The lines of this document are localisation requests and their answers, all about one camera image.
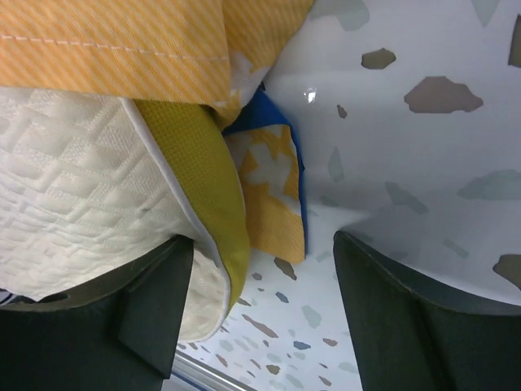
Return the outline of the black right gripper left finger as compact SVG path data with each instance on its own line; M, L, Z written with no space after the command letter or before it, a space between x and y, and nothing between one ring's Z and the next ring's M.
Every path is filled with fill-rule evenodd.
M176 236L87 283L1 308L4 390L158 390L170 377L194 256Z

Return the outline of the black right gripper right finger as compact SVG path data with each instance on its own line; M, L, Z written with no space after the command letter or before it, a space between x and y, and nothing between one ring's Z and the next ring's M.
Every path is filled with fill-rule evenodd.
M364 390L518 390L520 308L453 288L346 231L334 259Z

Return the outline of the cream quilted pillow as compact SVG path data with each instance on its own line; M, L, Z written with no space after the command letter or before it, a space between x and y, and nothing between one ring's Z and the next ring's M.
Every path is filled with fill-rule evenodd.
M199 105L1 90L1 287L35 301L184 235L193 266L179 340L207 340L250 257L239 176Z

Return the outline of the orange mickey mouse pillowcase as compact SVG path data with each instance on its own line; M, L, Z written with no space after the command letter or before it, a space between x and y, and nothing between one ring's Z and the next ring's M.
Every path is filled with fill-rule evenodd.
M253 250L304 260L300 155L260 85L310 1L4 1L1 90L203 107L237 170Z

